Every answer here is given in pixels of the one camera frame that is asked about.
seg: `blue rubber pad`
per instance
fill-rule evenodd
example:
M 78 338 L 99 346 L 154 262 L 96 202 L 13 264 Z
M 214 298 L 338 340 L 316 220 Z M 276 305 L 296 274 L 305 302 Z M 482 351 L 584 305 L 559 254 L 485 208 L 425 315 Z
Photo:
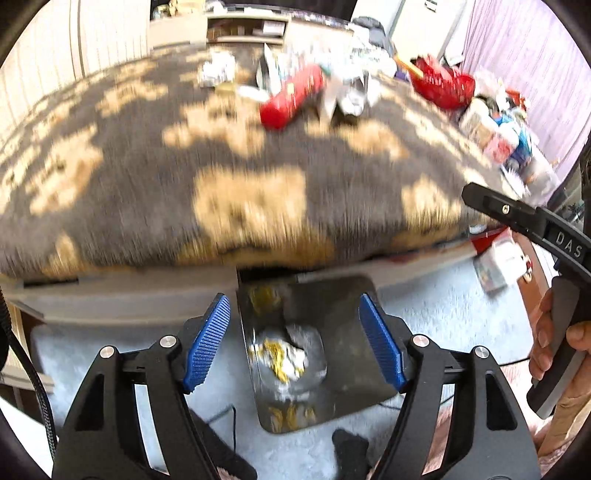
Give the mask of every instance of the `blue rubber pad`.
M 407 383 L 402 371 L 402 354 L 369 295 L 361 295 L 359 320 L 365 330 L 386 382 L 400 391 Z
M 189 350 L 183 379 L 185 392 L 192 392 L 197 385 L 205 382 L 209 367 L 212 366 L 213 357 L 216 355 L 229 323 L 230 301 L 224 295 L 213 308 Z

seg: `purple curtain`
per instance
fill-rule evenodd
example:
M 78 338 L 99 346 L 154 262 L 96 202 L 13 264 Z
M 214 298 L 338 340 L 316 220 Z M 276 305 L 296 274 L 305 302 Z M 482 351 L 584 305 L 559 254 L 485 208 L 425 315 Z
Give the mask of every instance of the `purple curtain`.
M 591 131 L 591 68 L 541 0 L 476 0 L 463 70 L 484 67 L 530 101 L 531 129 L 563 181 Z

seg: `red object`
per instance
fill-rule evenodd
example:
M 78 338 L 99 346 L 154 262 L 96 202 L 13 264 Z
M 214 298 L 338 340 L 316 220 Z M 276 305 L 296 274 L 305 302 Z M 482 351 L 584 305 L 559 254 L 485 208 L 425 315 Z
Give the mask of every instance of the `red object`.
M 527 112 L 527 107 L 525 106 L 525 97 L 521 95 L 517 90 L 506 89 L 507 96 L 513 100 L 513 103 L 516 104 L 519 108 L 521 108 L 524 112 Z
M 261 123 L 270 129 L 284 128 L 304 101 L 324 86 L 324 74 L 316 65 L 308 65 L 283 84 L 283 89 L 259 108 Z
M 470 242 L 472 242 L 472 245 L 476 250 L 476 254 L 480 255 L 481 253 L 486 252 L 490 248 L 492 243 L 503 234 L 511 234 L 511 230 L 509 230 L 509 227 L 503 226 L 495 230 L 479 233 L 478 235 L 474 235 L 473 237 L 471 237 Z
M 423 71 L 423 78 L 411 75 L 411 83 L 421 96 L 444 110 L 456 110 L 470 104 L 476 88 L 471 75 L 455 67 L 442 67 L 431 55 L 419 57 L 417 67 Z

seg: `red cylindrical object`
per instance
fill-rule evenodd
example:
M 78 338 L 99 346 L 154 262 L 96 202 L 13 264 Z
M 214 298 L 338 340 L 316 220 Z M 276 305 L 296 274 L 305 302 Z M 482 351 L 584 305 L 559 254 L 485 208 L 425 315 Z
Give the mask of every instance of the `red cylindrical object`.
M 280 130 L 284 128 L 306 98 L 318 92 L 324 86 L 324 74 L 316 65 L 308 65 L 287 80 L 283 89 L 259 108 L 261 123 L 266 128 Z

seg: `metal screw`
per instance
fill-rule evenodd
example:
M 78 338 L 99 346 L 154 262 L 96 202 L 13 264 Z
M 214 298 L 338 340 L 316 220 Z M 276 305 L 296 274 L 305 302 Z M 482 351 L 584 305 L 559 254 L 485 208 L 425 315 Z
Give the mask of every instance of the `metal screw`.
M 486 348 L 485 346 L 477 346 L 474 349 L 474 353 L 476 354 L 476 356 L 478 356 L 480 358 L 488 358 L 488 356 L 491 354 L 488 351 L 488 348 Z
M 166 335 L 160 339 L 160 346 L 164 348 L 171 348 L 177 344 L 177 338 L 174 335 Z
M 111 358 L 114 353 L 115 353 L 115 349 L 113 347 L 111 347 L 110 345 L 104 346 L 103 348 L 100 349 L 100 355 L 102 358 Z
M 424 335 L 415 335 L 413 337 L 413 343 L 416 346 L 426 347 L 429 344 L 429 339 Z

